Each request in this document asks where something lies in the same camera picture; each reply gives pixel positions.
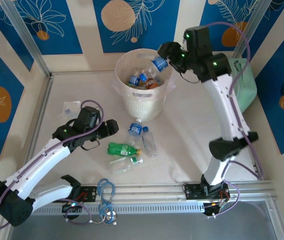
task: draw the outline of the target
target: white bucket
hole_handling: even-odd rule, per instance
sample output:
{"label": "white bucket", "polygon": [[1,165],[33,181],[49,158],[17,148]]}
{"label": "white bucket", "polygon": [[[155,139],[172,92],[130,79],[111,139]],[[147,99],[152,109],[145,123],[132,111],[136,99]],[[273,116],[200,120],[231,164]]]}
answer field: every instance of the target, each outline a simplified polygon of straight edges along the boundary
{"label": "white bucket", "polygon": [[154,89],[134,89],[127,86],[133,68],[144,69],[157,52],[152,49],[136,49],[124,54],[115,67],[116,78],[113,86],[122,96],[125,109],[129,115],[141,118],[147,122],[155,119],[163,110],[166,95],[174,89],[174,81],[171,78],[173,68],[169,65],[163,70],[159,79],[164,83]]}

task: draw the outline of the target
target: water bottle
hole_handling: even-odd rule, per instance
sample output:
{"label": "water bottle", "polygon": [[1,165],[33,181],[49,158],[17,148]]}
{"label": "water bottle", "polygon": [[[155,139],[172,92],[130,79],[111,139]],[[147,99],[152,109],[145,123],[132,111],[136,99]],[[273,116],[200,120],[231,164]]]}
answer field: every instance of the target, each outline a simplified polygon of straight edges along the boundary
{"label": "water bottle", "polygon": [[156,147],[153,139],[152,133],[148,130],[148,127],[143,127],[143,135],[142,135],[143,145],[145,149],[145,153],[148,157],[156,156]]}
{"label": "water bottle", "polygon": [[110,165],[113,174],[121,174],[137,167],[141,163],[143,163],[141,156],[132,156],[111,161]]}
{"label": "water bottle", "polygon": [[141,80],[145,83],[147,79],[155,79],[161,71],[163,71],[168,66],[168,63],[165,59],[157,56],[154,58],[146,68],[142,70],[140,75]]}
{"label": "water bottle", "polygon": [[137,118],[135,122],[133,122],[128,129],[128,138],[127,143],[135,146],[141,136],[142,132],[142,119]]}
{"label": "water bottle", "polygon": [[118,156],[133,156],[133,155],[141,155],[140,149],[135,149],[134,147],[127,144],[118,144],[111,142],[108,144],[107,153],[110,155],[118,155]]}
{"label": "water bottle", "polygon": [[132,75],[130,76],[130,80],[128,81],[127,85],[133,88],[138,87],[141,80],[139,77],[141,72],[141,69],[133,68]]}

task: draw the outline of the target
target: blue bottle label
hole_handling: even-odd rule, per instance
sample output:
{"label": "blue bottle label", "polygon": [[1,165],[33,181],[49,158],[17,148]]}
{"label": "blue bottle label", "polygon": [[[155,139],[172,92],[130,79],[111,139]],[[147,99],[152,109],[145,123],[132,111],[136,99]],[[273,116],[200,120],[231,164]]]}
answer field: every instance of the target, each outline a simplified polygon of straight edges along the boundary
{"label": "blue bottle label", "polygon": [[137,123],[132,123],[131,126],[130,126],[130,129],[128,131],[129,132],[134,131],[134,132],[137,132],[139,135],[141,135],[142,126],[140,124],[137,124]]}
{"label": "blue bottle label", "polygon": [[140,78],[136,76],[130,76],[130,81],[128,82],[129,84],[133,84],[135,86],[138,86],[140,83]]}
{"label": "blue bottle label", "polygon": [[160,56],[155,58],[152,61],[152,63],[157,67],[159,72],[161,72],[162,70],[164,70],[168,66],[168,63],[164,59],[162,59]]}

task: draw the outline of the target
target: green plastic bottle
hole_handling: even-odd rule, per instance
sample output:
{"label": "green plastic bottle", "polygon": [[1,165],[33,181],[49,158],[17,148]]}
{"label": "green plastic bottle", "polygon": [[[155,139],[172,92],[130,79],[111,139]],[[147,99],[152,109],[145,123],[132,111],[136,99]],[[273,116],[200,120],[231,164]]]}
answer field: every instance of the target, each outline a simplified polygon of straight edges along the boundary
{"label": "green plastic bottle", "polygon": [[111,142],[108,145],[107,153],[110,155],[118,155],[118,156],[133,156],[140,155],[141,150],[135,149],[134,147],[127,144],[118,144]]}

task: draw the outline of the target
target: white table surface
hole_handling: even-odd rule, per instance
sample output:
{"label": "white table surface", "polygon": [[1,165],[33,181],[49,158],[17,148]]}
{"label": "white table surface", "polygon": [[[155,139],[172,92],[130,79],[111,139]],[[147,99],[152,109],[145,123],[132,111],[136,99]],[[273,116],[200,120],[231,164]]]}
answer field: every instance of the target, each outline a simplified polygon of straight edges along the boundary
{"label": "white table surface", "polygon": [[[197,81],[195,75],[186,75]],[[50,183],[63,175],[71,175],[82,184],[96,184],[101,178],[108,178],[115,184],[157,184],[173,182],[199,182],[211,159],[208,144],[221,136],[220,125],[212,100],[203,84],[190,84],[174,74],[176,88],[167,96],[161,115],[147,123],[153,133],[157,156],[147,158],[138,168],[112,175],[109,162],[116,159],[107,154],[110,142],[123,143],[127,130],[134,121],[124,109],[121,97],[113,89],[111,80],[114,72],[57,75],[53,81],[42,125],[36,143],[39,152],[51,138],[52,133],[63,125],[58,115],[64,102],[98,101],[105,111],[105,120],[115,119],[119,132],[102,139],[101,145],[93,150],[76,149],[47,174],[42,184]],[[96,142],[84,146],[90,148]],[[237,160],[253,168],[251,155],[246,148]],[[228,181],[256,180],[240,166],[232,165],[227,172]]]}

